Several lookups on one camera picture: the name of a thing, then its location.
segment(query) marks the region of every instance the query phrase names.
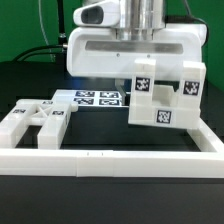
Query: qr-like marker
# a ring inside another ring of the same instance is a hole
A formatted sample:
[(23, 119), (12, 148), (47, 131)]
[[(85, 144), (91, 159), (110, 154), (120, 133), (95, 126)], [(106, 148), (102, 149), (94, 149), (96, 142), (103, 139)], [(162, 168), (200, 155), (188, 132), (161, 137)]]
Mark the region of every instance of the qr-like marker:
[(75, 98), (74, 101), (79, 105), (93, 105), (94, 103), (94, 99)]
[(95, 92), (94, 91), (77, 91), (75, 96), (79, 97), (94, 97)]
[(159, 110), (157, 113), (156, 122), (160, 124), (170, 124), (171, 116), (171, 111)]
[(100, 92), (101, 98), (119, 98), (118, 93), (113, 92)]
[(119, 106), (120, 105), (120, 101), (119, 100), (100, 100), (100, 105), (103, 106)]
[(64, 111), (53, 111), (53, 115), (62, 116), (64, 114)]
[(26, 110), (23, 109), (16, 109), (13, 111), (14, 114), (24, 114), (26, 112)]
[(199, 88), (200, 88), (200, 82), (185, 81), (183, 94), (198, 96)]
[(51, 104), (53, 104), (53, 101), (46, 100), (46, 101), (43, 102), (43, 104), (45, 104), (45, 105), (51, 105)]
[(150, 79), (136, 77), (135, 90), (149, 92)]

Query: cable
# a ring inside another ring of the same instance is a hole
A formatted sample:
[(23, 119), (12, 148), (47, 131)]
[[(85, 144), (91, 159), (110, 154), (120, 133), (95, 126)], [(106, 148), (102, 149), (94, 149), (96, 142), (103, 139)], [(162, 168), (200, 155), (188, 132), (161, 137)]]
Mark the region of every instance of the cable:
[(42, 52), (42, 53), (33, 53), (33, 54), (29, 54), (27, 55), (26, 57), (24, 57), (21, 61), (25, 61), (27, 58), (29, 57), (33, 57), (33, 56), (36, 56), (36, 55), (54, 55), (54, 54), (63, 54), (63, 52)]
[(209, 30), (209, 27), (208, 27), (208, 24), (201, 18), (197, 18), (197, 17), (194, 17), (192, 15), (192, 12), (191, 12), (191, 8), (189, 6), (189, 3), (188, 3), (188, 0), (182, 0), (183, 2), (183, 5), (186, 9), (186, 16), (166, 16), (166, 22), (167, 23), (194, 23), (194, 22), (199, 22), (201, 24), (204, 24), (207, 28), (207, 34), (206, 34), (206, 38), (205, 38), (205, 43), (203, 44), (203, 46), (208, 42), (208, 39), (209, 39), (209, 35), (210, 35), (210, 30)]
[(182, 0), (182, 1), (183, 1), (184, 6), (185, 6), (187, 15), (191, 17), (192, 13), (191, 13), (191, 8), (190, 8), (190, 6), (188, 4), (188, 0)]
[(45, 43), (47, 46), (49, 46), (49, 41), (48, 41), (48, 38), (47, 38), (47, 35), (46, 35), (46, 32), (45, 32), (45, 29), (44, 29), (44, 24), (43, 24), (43, 16), (42, 16), (42, 0), (38, 0), (38, 8), (39, 8), (39, 19), (40, 19), (40, 27), (41, 27), (41, 31), (42, 31), (42, 34), (43, 34), (43, 37), (44, 37), (44, 40), (45, 40)]
[(18, 59), (20, 59), (21, 57), (23, 57), (26, 54), (29, 54), (31, 52), (34, 52), (34, 51), (45, 50), (45, 49), (54, 49), (54, 48), (61, 48), (61, 49), (63, 49), (63, 45), (48, 45), (48, 46), (34, 47), (34, 48), (31, 48), (31, 49), (29, 49), (27, 51), (24, 51), (23, 53), (19, 54), (12, 61), (14, 61), (14, 62), (18, 61)]

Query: white plastic block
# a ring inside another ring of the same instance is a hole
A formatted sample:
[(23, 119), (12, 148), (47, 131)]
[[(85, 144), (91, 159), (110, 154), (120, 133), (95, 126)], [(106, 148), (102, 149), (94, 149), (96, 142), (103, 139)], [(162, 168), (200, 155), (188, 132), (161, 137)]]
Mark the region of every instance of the white plastic block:
[(0, 123), (0, 148), (15, 148), (28, 125), (26, 118), (35, 113), (36, 105), (17, 105)]
[(152, 120), (152, 93), (155, 80), (156, 61), (138, 59), (135, 61), (136, 74), (132, 77), (131, 99), (129, 106), (129, 123), (141, 124)]
[(198, 128), (196, 130), (189, 129), (188, 134), (201, 149), (201, 151), (224, 153), (223, 142), (202, 119), (199, 120)]
[(76, 152), (72, 150), (0, 150), (1, 175), (76, 176)]
[(206, 67), (200, 62), (184, 62), (177, 100), (179, 107), (199, 108), (204, 87)]
[(70, 104), (55, 105), (38, 134), (39, 149), (59, 149), (71, 116)]
[(77, 176), (113, 177), (113, 151), (81, 151), (77, 156)]

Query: white plastic part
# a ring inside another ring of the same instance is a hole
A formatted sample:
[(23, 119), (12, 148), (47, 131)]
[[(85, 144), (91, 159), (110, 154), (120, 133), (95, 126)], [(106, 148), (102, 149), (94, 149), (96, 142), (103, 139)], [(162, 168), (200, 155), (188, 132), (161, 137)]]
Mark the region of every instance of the white plastic part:
[[(132, 79), (135, 73), (135, 60), (150, 58), (157, 61), (156, 80), (180, 81), (184, 61), (201, 62), (203, 43), (201, 33), (206, 34), (201, 30), (204, 28), (204, 25), (198, 24), (167, 24), (165, 29), (154, 32), (151, 42), (144, 43), (145, 48), (147, 44), (164, 44), (162, 46), (165, 48), (162, 47), (157, 53), (153, 51), (141, 53), (137, 50), (119, 52), (119, 49), (113, 50), (113, 48), (108, 51), (110, 43), (122, 46), (126, 44), (116, 39), (116, 30), (78, 28), (69, 38), (67, 69), (72, 76)], [(100, 49), (94, 49), (96, 43), (101, 42), (106, 44), (106, 47), (99, 44)], [(136, 44), (134, 49), (137, 49), (141, 43), (132, 44)], [(173, 51), (166, 52), (166, 47)]]
[(132, 78), (129, 124), (197, 129), (206, 68), (204, 63), (183, 63), (179, 90), (154, 85), (155, 60), (136, 60)]
[[(100, 24), (85, 24), (82, 21), (82, 13), (84, 10), (88, 10), (94, 7), (101, 7), (103, 10), (103, 21)], [(73, 19), (78, 26), (95, 26), (95, 27), (111, 27), (115, 26), (120, 21), (120, 3), (119, 0), (108, 0), (95, 4), (91, 4), (75, 10)]]
[(28, 127), (33, 125), (43, 126), (37, 136), (39, 149), (59, 149), (71, 112), (77, 110), (77, 102), (19, 100), (0, 123), (0, 148), (15, 148)]

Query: black table surface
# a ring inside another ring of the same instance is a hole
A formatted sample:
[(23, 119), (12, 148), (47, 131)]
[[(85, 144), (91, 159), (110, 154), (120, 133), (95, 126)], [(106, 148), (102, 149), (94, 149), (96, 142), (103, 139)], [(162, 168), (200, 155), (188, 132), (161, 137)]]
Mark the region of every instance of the black table surface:
[[(113, 91), (114, 80), (72, 78), (53, 63), (0, 63), (0, 120), (19, 99), (57, 89)], [(224, 140), (224, 93), (205, 82), (201, 117)], [(185, 130), (130, 126), (128, 109), (73, 113), (62, 149), (198, 151)], [(18, 148), (37, 147), (31, 127)], [(0, 223), (223, 223), (223, 179), (0, 177)]]

